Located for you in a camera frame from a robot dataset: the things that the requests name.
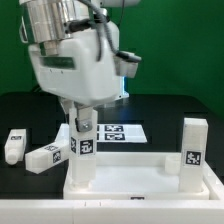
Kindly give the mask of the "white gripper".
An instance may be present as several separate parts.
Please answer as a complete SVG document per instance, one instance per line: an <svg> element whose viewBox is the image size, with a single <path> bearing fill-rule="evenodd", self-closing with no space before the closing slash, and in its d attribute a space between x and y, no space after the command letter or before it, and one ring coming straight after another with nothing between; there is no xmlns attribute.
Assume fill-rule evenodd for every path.
<svg viewBox="0 0 224 224"><path fill-rule="evenodd" d="M96 61L98 47L95 36L61 41L56 57L43 57L36 45L29 46L29 55L36 79L45 92L61 96L60 105L66 115L74 112L79 132L92 129L92 107L113 101L119 93L119 77L109 44L103 40L102 58Z"/></svg>

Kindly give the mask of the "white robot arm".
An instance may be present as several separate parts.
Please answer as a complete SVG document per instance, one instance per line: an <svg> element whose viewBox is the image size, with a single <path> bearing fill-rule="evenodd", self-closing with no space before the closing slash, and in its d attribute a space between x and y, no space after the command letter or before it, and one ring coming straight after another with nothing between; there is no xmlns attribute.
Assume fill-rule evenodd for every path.
<svg viewBox="0 0 224 224"><path fill-rule="evenodd" d="M19 0L21 40L41 89L72 103L80 132L93 127L95 106L115 100L120 79L134 77L141 58L119 49L108 7L141 0Z"/></svg>

